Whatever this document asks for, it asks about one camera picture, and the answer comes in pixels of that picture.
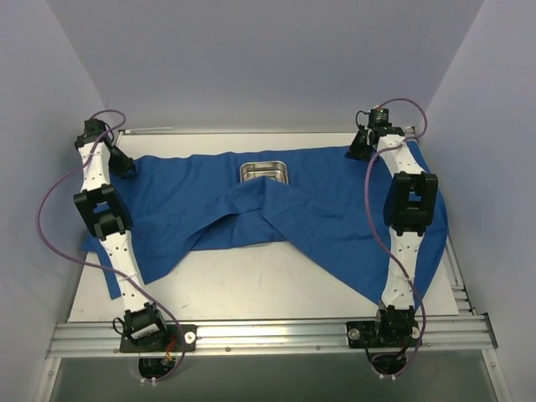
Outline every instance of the metal tray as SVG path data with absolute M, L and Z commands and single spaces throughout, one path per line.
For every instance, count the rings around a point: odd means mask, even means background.
M 286 164 L 280 161 L 273 162 L 249 162 L 240 167 L 240 181 L 245 182 L 254 178 L 266 176 L 271 180 L 276 180 L 288 184 L 288 174 Z

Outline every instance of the aluminum frame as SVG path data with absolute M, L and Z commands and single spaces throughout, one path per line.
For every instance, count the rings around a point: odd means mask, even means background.
M 161 129 L 148 129 L 139 134 Z M 166 134 L 180 134 L 163 128 Z M 122 131 L 120 135 L 136 135 Z M 486 315 L 477 315 L 469 302 L 461 272 L 456 262 L 450 238 L 446 242 L 447 275 L 459 310 L 458 316 L 428 317 L 423 348 L 427 350 L 482 350 L 493 389 L 499 402 L 512 398 L 500 368 L 495 348 L 497 344 Z M 349 318 L 317 320 L 247 320 L 185 322 L 198 326 L 196 356 L 267 355 L 304 353 L 363 353 L 350 349 L 346 338 Z M 47 402 L 53 392 L 62 358 L 140 358 L 160 357 L 162 353 L 119 353 L 119 336 L 107 322 L 67 322 L 57 324 L 45 359 L 44 370 L 34 397 Z

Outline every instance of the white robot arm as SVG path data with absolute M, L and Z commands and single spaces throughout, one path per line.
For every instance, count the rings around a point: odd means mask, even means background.
M 103 121 L 85 122 L 85 134 L 78 136 L 75 147 L 85 163 L 101 133 L 106 130 Z M 126 205 L 110 184 L 110 173 L 130 178 L 136 167 L 132 159 L 114 146 L 109 138 L 96 144 L 90 163 L 84 168 L 84 182 L 75 198 L 76 208 L 91 235 L 99 239 L 108 254 L 114 270 L 126 274 L 143 288 L 143 282 L 132 251 L 132 221 Z M 127 279 L 116 275 L 121 290 L 125 316 L 119 319 L 125 339 L 136 345 L 151 347 L 168 339 L 167 326 L 153 303 L 143 296 Z
M 380 137 L 376 151 L 396 147 L 403 140 L 403 137 L 395 134 Z M 410 149 L 405 143 L 399 149 L 382 153 L 380 157 L 384 160 L 393 178 L 399 173 L 420 176 L 425 172 L 425 169 L 413 158 Z M 402 263 L 410 279 L 414 280 L 417 255 L 423 239 L 422 234 L 417 231 L 397 233 L 392 226 L 389 227 L 389 234 L 391 238 L 391 254 Z M 382 294 L 382 303 L 385 306 L 394 306 L 396 310 L 407 310 L 414 306 L 411 286 L 393 259 L 389 259 L 389 273 Z
M 389 123 L 388 109 L 376 107 L 368 118 L 367 126 L 358 125 L 358 134 L 346 156 L 369 161 L 374 151 L 396 148 L 379 154 L 392 176 L 384 204 L 384 223 L 389 227 L 390 253 L 400 261 L 408 277 L 390 258 L 377 321 L 374 325 L 347 323 L 349 329 L 354 329 L 354 339 L 348 338 L 350 347 L 355 348 L 407 348 L 415 345 L 420 334 L 412 284 L 420 244 L 434 216 L 438 180 L 414 159 L 402 128 Z

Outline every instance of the folded cloth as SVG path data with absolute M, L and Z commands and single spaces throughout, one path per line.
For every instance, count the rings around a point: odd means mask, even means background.
M 136 161 L 137 178 L 112 177 L 129 208 L 132 248 L 145 283 L 169 273 L 190 250 L 230 249 L 288 240 L 340 281 L 379 302 L 389 257 L 374 241 L 364 211 L 366 162 L 344 157 L 347 147 L 264 151 L 187 158 L 146 156 Z M 415 160 L 428 169 L 416 144 Z M 289 185 L 268 178 L 240 182 L 246 162 L 283 161 Z M 383 207 L 391 176 L 383 161 L 373 168 L 370 205 L 377 231 L 389 247 Z M 445 248 L 446 208 L 438 194 L 432 225 L 422 241 L 415 286 L 424 296 Z M 111 266 L 98 239 L 95 251 Z M 120 295 L 105 272 L 112 298 Z

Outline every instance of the white wall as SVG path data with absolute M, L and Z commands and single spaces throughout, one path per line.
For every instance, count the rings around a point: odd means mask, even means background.
M 394 96 L 428 105 L 482 0 L 49 3 L 129 127 L 347 131 Z
M 486 0 L 428 109 L 469 296 L 489 312 L 516 401 L 536 394 L 536 2 Z
M 65 318 L 79 269 L 40 243 L 34 215 L 45 189 L 79 164 L 82 121 L 102 108 L 96 88 L 41 0 L 0 3 L 0 400 L 28 401 L 56 321 Z M 52 197 L 45 228 L 79 249 L 71 194 Z

